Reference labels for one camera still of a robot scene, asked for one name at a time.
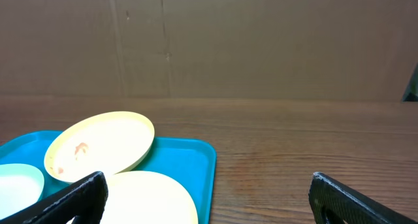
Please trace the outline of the light blue plate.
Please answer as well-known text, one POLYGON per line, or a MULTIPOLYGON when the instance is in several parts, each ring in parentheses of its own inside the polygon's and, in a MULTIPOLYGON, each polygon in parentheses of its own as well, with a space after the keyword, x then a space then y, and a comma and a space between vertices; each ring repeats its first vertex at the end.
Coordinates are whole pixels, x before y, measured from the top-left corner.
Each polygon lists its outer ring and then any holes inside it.
POLYGON ((42 198, 43 173, 32 165, 1 165, 1 219, 11 216, 42 198))

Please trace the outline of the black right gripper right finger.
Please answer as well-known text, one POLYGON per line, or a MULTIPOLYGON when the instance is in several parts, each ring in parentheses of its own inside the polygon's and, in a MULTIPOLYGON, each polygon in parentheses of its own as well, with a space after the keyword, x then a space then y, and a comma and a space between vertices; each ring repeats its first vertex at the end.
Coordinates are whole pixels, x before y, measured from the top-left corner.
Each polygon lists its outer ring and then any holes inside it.
POLYGON ((417 224, 322 172, 313 173, 308 199, 317 224, 417 224))

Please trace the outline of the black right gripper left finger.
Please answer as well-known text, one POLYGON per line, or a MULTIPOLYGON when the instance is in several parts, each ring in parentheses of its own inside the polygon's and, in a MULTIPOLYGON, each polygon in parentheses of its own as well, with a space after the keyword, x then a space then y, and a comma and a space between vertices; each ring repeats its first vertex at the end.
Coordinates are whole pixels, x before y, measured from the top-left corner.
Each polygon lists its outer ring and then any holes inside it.
POLYGON ((1 224, 99 224, 107 198, 105 176, 97 171, 2 219, 1 224))

